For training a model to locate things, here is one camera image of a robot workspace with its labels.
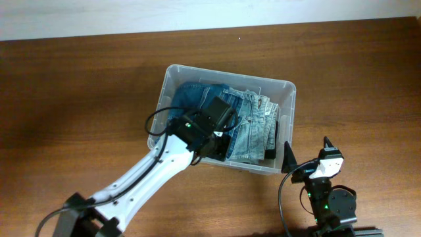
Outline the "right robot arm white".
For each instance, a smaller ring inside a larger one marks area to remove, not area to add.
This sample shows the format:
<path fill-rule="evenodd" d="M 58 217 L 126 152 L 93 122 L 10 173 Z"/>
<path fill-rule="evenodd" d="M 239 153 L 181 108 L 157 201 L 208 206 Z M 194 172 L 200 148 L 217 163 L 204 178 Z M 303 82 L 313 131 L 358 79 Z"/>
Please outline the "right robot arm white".
<path fill-rule="evenodd" d="M 310 201 L 315 226 L 308 228 L 306 236 L 383 236 L 378 228 L 355 229 L 357 222 L 357 193 L 346 186 L 334 186 L 331 179 L 341 172 L 344 162 L 342 152 L 324 137 L 323 148 L 318 157 L 298 164 L 288 142 L 284 143 L 282 173 L 285 174 L 278 188 L 278 208 L 286 236 L 291 236 L 282 210 L 282 188 L 288 179 L 293 184 L 303 183 L 302 192 L 306 192 Z"/>

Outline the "clear plastic storage container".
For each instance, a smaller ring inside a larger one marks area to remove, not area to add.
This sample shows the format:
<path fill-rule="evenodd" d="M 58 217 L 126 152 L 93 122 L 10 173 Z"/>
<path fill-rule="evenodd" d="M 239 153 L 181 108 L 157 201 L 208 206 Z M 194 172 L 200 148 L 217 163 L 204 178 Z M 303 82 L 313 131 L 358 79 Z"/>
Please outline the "clear plastic storage container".
<path fill-rule="evenodd" d="M 233 169 L 243 169 L 258 174 L 269 175 L 281 172 L 284 160 L 284 143 L 291 143 L 293 136 L 296 87 L 292 82 L 192 66 L 170 65 L 166 69 L 157 109 L 171 106 L 176 89 L 185 82 L 226 84 L 235 90 L 249 90 L 259 95 L 264 95 L 271 102 L 278 104 L 279 110 L 276 117 L 278 130 L 276 133 L 276 156 L 274 159 L 262 161 L 258 165 L 239 163 L 237 161 L 222 162 L 211 158 L 204 158 L 202 162 Z"/>

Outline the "dark blue jeans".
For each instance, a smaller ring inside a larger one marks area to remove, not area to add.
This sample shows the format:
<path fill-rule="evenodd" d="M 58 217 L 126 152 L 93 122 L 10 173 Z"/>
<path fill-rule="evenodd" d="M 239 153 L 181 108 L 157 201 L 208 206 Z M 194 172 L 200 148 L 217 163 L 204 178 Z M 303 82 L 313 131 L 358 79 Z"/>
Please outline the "dark blue jeans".
<path fill-rule="evenodd" d="M 229 104 L 238 113 L 238 122 L 241 122 L 241 115 L 239 112 L 243 103 L 243 98 L 240 93 L 234 91 L 231 87 L 225 84 L 202 84 L 199 82 L 186 82 L 178 87 L 171 102 L 171 107 L 188 107 L 188 108 L 207 108 L 214 97 L 219 97 L 221 100 Z M 172 120 L 182 116 L 185 112 L 181 109 L 172 109 L 168 114 L 168 119 Z M 231 141 L 234 140 L 232 134 L 235 129 L 225 131 L 222 136 L 222 148 L 225 151 L 225 158 L 222 154 L 212 154 L 208 157 L 219 161 L 225 161 L 229 157 L 229 147 Z"/>

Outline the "dark grey garment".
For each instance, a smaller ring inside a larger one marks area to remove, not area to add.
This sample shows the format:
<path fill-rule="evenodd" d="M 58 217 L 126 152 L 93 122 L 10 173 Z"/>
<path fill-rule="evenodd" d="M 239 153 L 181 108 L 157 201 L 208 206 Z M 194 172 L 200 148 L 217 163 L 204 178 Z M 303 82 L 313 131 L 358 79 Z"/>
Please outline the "dark grey garment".
<path fill-rule="evenodd" d="M 276 122 L 274 135 L 276 136 L 277 133 L 278 133 L 278 122 Z M 276 147 L 274 147 L 274 149 L 266 149 L 265 154 L 264 154 L 264 158 L 267 159 L 267 160 L 275 160 L 276 152 L 277 152 Z"/>

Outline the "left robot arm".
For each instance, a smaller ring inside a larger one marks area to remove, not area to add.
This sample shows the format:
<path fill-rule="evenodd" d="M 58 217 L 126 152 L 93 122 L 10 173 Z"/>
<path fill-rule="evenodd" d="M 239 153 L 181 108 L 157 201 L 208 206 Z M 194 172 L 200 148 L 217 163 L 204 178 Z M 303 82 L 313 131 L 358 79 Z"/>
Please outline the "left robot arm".
<path fill-rule="evenodd" d="M 75 193 L 57 210 L 54 236 L 122 236 L 141 207 L 173 176 L 202 158 L 224 155 L 235 112 L 196 109 L 170 120 L 156 146 L 110 186 L 85 199 Z"/>

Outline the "light blue jeans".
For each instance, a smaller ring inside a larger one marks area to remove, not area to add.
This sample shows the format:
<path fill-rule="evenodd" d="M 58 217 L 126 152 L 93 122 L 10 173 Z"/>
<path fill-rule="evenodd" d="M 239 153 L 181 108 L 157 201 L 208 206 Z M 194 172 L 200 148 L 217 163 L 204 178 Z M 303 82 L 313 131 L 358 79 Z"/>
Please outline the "light blue jeans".
<path fill-rule="evenodd" d="M 246 90 L 225 89 L 225 102 L 238 113 L 237 126 L 228 132 L 232 137 L 226 159 L 238 163 L 259 164 L 266 150 L 276 149 L 276 119 L 279 105 L 269 97 Z"/>

